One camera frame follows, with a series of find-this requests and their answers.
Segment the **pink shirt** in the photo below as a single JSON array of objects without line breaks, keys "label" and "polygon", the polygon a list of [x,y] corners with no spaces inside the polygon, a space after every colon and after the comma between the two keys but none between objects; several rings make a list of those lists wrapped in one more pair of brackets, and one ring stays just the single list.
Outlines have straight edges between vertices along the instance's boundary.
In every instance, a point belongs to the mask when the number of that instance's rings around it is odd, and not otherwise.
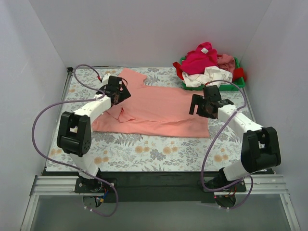
[{"label": "pink shirt", "polygon": [[147,86],[146,75],[124,69],[131,97],[92,124],[94,131],[208,138],[207,118],[188,114],[192,94],[181,88]]}]

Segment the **magenta cloth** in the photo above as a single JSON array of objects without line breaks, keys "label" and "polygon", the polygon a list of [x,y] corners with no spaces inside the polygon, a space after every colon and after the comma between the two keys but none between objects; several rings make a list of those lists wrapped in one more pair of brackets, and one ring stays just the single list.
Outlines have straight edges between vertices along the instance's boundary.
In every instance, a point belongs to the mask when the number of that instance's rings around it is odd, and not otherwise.
[{"label": "magenta cloth", "polygon": [[233,56],[223,54],[222,56],[217,58],[217,65],[220,69],[225,71],[229,71],[233,74],[235,70],[235,60]]},{"label": "magenta cloth", "polygon": [[131,97],[114,105],[92,124],[94,131],[156,136],[208,138],[207,118],[188,114],[192,95],[199,91],[148,86],[147,76],[124,69]]},{"label": "magenta cloth", "polygon": [[180,69],[188,75],[203,74],[209,66],[217,66],[217,51],[209,42],[200,44],[195,51],[190,51],[183,60]]}]

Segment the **green plastic bin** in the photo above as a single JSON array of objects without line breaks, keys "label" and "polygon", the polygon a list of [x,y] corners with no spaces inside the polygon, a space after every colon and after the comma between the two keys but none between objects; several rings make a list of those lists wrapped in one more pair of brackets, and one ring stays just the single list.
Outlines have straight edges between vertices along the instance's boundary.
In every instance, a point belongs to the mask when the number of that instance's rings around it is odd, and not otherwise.
[{"label": "green plastic bin", "polygon": [[[180,59],[180,63],[182,63],[183,60],[185,60],[185,57],[182,57]],[[240,64],[239,64],[239,61],[237,60],[237,58],[234,57],[234,60],[235,60],[235,69],[240,68]],[[244,81],[243,77],[238,78],[233,83],[236,84],[239,88],[245,87],[245,81]],[[189,88],[189,87],[186,86],[186,84],[184,82],[182,82],[182,86],[183,86],[183,89],[185,89],[185,90],[203,90],[203,88],[204,88],[204,85],[201,85],[197,88]],[[219,90],[221,90],[221,91],[227,91],[227,90],[236,91],[238,89],[231,84],[221,84],[220,87],[219,87]]]}]

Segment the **gray wall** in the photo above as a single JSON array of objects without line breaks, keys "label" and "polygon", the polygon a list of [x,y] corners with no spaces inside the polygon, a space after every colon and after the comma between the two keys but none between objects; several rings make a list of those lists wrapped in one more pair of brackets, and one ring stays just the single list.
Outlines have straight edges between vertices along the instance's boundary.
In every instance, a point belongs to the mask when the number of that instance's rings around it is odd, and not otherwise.
[{"label": "gray wall", "polygon": [[[31,143],[37,113],[59,101],[66,69],[28,0],[0,0],[0,230],[20,229],[33,179],[44,159]],[[46,152],[55,109],[39,122]]]},{"label": "gray wall", "polygon": [[64,64],[171,66],[198,44],[241,59],[271,0],[30,0]]},{"label": "gray wall", "polygon": [[273,0],[242,65],[257,122],[277,129],[282,164],[302,230],[308,230],[308,1]]}]

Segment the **floral tablecloth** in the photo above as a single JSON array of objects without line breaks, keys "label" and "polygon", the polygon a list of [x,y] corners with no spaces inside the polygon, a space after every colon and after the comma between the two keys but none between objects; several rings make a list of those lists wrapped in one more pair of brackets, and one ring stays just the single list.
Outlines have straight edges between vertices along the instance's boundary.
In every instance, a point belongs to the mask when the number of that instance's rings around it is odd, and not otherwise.
[{"label": "floral tablecloth", "polygon": [[[145,81],[147,85],[181,87],[181,80],[177,77],[173,67],[131,69],[147,75]],[[122,70],[122,68],[98,69],[101,76],[106,73],[116,76]],[[101,83],[92,70],[80,69],[77,70],[77,75],[85,84],[96,88],[101,87]],[[72,77],[65,100],[93,98],[94,94],[95,92],[79,85]],[[233,101],[237,107],[244,103],[240,92],[237,91],[222,91],[221,96],[223,99]],[[65,104],[62,112],[74,111],[83,104]],[[248,108],[243,109],[242,112],[251,118]],[[208,120],[209,139],[93,132],[89,153],[102,171],[200,171],[205,152],[222,125],[223,122]],[[74,164],[70,156],[57,147],[57,134],[58,128],[52,139],[49,157]],[[205,170],[217,171],[237,161],[240,158],[241,146],[240,138],[227,127],[214,144]],[[75,170],[48,161],[46,171]]]}]

